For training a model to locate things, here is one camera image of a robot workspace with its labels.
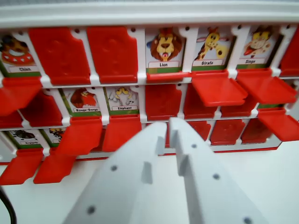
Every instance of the monkey illustration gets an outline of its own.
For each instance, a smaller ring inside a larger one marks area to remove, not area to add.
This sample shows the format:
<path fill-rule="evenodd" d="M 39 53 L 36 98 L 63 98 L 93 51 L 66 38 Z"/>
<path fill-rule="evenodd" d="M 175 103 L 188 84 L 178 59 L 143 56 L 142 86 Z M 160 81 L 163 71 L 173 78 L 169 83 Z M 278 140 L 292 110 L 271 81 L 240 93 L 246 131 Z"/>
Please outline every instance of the monkey illustration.
<path fill-rule="evenodd" d="M 96 106 L 97 101 L 94 96 L 95 94 L 88 92 L 86 88 L 80 88 L 73 93 L 71 103 L 76 108 L 82 108 L 85 105 Z"/>
<path fill-rule="evenodd" d="M 270 49 L 270 42 L 268 41 L 273 35 L 272 26 L 259 26 L 252 33 L 252 40 L 245 45 L 244 55 L 250 55 L 253 58 L 255 55 L 263 54 Z"/>

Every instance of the lion illustration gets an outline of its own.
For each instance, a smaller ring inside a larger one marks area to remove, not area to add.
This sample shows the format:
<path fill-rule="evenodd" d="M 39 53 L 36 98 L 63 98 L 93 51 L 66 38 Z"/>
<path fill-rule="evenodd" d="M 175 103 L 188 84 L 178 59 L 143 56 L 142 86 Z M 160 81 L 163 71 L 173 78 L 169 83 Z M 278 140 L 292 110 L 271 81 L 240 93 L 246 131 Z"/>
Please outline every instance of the lion illustration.
<path fill-rule="evenodd" d="M 76 108 L 82 108 L 85 105 L 96 106 L 97 102 L 94 95 L 88 92 L 86 88 L 77 89 L 71 97 L 71 103 Z"/>
<path fill-rule="evenodd" d="M 159 31 L 160 34 L 150 42 L 150 53 L 155 59 L 167 62 L 182 50 L 182 40 L 172 31 L 172 28 L 162 28 Z"/>

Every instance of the character card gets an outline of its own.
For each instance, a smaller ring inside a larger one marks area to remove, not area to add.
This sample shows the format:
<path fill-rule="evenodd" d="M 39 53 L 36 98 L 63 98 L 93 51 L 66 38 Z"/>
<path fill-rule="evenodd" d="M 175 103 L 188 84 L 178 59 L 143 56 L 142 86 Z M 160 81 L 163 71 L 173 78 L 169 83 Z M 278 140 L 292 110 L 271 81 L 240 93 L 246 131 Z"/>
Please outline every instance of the character card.
<path fill-rule="evenodd" d="M 41 129 L 40 132 L 50 147 L 57 147 L 63 137 L 65 129 L 65 127 L 45 128 Z"/>
<path fill-rule="evenodd" d="M 41 75 L 27 44 L 11 34 L 0 35 L 0 69 L 5 77 Z"/>
<path fill-rule="evenodd" d="M 73 117 L 100 116 L 100 106 L 95 94 L 86 88 L 59 89 L 66 108 Z"/>
<path fill-rule="evenodd" d="M 192 71 L 226 68 L 233 42 L 230 26 L 200 27 Z"/>
<path fill-rule="evenodd" d="M 274 57 L 272 52 L 278 42 L 278 38 L 278 27 L 252 26 L 237 68 L 257 69 L 268 67 Z"/>
<path fill-rule="evenodd" d="M 185 48 L 185 38 L 178 28 L 148 28 L 145 30 L 146 70 L 150 74 L 179 72 Z"/>
<path fill-rule="evenodd" d="M 5 134 L 11 139 L 18 149 L 42 147 L 30 130 L 5 131 Z"/>
<path fill-rule="evenodd" d="M 104 92 L 110 115 L 139 114 L 138 93 L 129 86 L 105 87 Z"/>

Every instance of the open red flap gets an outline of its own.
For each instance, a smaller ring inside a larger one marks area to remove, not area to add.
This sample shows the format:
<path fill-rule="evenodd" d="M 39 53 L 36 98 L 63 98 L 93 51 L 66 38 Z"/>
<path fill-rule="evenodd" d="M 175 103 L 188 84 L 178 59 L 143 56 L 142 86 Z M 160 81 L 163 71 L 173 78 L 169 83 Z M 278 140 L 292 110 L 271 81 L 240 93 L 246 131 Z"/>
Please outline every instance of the open red flap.
<path fill-rule="evenodd" d="M 169 83 L 169 82 L 181 82 L 183 78 L 188 77 L 189 72 L 175 72 L 175 73 L 158 73 L 158 74 L 146 74 L 147 83 Z"/>
<path fill-rule="evenodd" d="M 23 184 L 33 177 L 43 159 L 43 149 L 20 149 L 0 177 L 0 185 Z"/>
<path fill-rule="evenodd" d="M 114 152 L 141 131 L 139 115 L 110 116 L 103 144 L 103 152 Z"/>
<path fill-rule="evenodd" d="M 57 154 L 55 150 L 51 149 L 50 155 L 43 161 L 33 183 L 61 182 L 65 176 L 70 175 L 75 160 L 75 156 Z"/>
<path fill-rule="evenodd" d="M 102 121 L 100 116 L 71 118 L 58 147 L 57 154 L 86 155 L 100 143 Z"/>
<path fill-rule="evenodd" d="M 299 123 L 281 108 L 259 109 L 257 118 L 281 141 L 299 140 Z"/>
<path fill-rule="evenodd" d="M 247 92 L 227 72 L 199 74 L 192 84 L 205 106 L 242 105 Z"/>
<path fill-rule="evenodd" d="M 42 88 L 40 77 L 4 78 L 0 88 L 0 116 L 24 108 Z"/>
<path fill-rule="evenodd" d="M 261 104 L 285 104 L 296 101 L 296 91 L 270 69 L 238 71 L 237 81 Z"/>

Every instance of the white table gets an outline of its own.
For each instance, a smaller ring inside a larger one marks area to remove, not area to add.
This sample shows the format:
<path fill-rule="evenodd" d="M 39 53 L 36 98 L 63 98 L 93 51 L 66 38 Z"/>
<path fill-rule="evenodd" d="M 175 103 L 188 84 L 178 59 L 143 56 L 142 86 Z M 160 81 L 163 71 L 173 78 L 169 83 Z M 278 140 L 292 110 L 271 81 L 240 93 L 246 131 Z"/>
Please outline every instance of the white table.
<path fill-rule="evenodd" d="M 216 154 L 225 168 L 270 224 L 299 223 L 299 141 L 278 150 Z M 60 183 L 4 186 L 18 224 L 60 224 L 91 178 L 105 161 L 77 162 Z M 5 166 L 0 166 L 0 173 Z M 161 156 L 153 173 L 154 184 L 144 205 L 142 224 L 188 223 L 184 182 L 177 175 L 175 156 Z M 0 223 L 10 223 L 0 202 Z"/>

